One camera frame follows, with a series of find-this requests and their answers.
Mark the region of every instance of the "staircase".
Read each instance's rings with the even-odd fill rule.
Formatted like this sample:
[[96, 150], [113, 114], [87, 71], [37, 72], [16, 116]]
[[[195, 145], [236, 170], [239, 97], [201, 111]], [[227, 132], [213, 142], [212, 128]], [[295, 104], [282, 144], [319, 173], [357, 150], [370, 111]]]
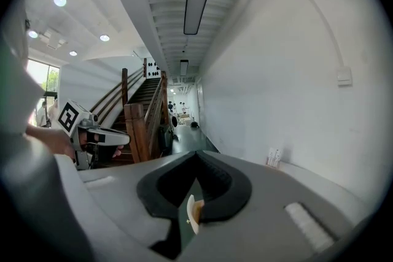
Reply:
[[[160, 83], [160, 78], [145, 80], [145, 82], [143, 82], [143, 84], [138, 88], [136, 93], [128, 101], [128, 104], [132, 104], [132, 103], [143, 104], [143, 111], [145, 115], [149, 108], [150, 102], [152, 101], [154, 91], [156, 90], [157, 85], [159, 83]], [[117, 117], [111, 128], [115, 130], [127, 132], [123, 111], [119, 114], [119, 116]], [[133, 163], [134, 161], [131, 154], [130, 146], [126, 145], [122, 150], [122, 154], [120, 156], [113, 158], [112, 161], [108, 162], [108, 165], [102, 164], [100, 166], [113, 167], [113, 166], [121, 166], [126, 164], [133, 164]]]

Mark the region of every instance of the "recessed ceiling light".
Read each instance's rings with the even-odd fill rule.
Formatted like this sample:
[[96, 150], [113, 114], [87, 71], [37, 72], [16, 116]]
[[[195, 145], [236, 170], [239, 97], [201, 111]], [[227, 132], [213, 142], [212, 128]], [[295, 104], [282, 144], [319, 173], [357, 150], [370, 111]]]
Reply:
[[53, 0], [56, 6], [64, 7], [67, 3], [67, 0]]
[[35, 32], [35, 31], [29, 31], [29, 36], [30, 36], [32, 39], [36, 39], [36, 38], [38, 37], [38, 34], [37, 34], [37, 32]]
[[101, 39], [103, 42], [107, 42], [107, 41], [109, 41], [109, 36], [106, 35], [106, 34], [104, 34], [104, 35], [101, 35], [101, 36], [99, 37], [99, 39]]

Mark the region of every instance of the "wooden railing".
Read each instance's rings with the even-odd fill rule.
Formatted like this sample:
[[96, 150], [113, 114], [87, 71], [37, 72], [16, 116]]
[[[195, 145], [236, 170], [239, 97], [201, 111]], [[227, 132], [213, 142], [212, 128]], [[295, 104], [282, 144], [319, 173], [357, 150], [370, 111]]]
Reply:
[[113, 92], [116, 92], [109, 98], [105, 104], [98, 111], [97, 116], [99, 118], [99, 124], [106, 119], [112, 109], [117, 105], [117, 103], [122, 99], [123, 106], [128, 101], [128, 91], [130, 88], [143, 76], [143, 68], [138, 69], [134, 73], [128, 75], [127, 69], [122, 70], [122, 81], [117, 84], [113, 89], [106, 93], [91, 109], [90, 112], [94, 112]]
[[166, 88], [166, 74], [161, 72], [161, 80], [154, 91], [147, 112], [143, 115], [143, 104], [127, 104], [124, 106], [127, 133], [131, 137], [131, 152], [134, 163], [149, 161], [158, 157], [157, 130], [161, 119], [169, 122]]

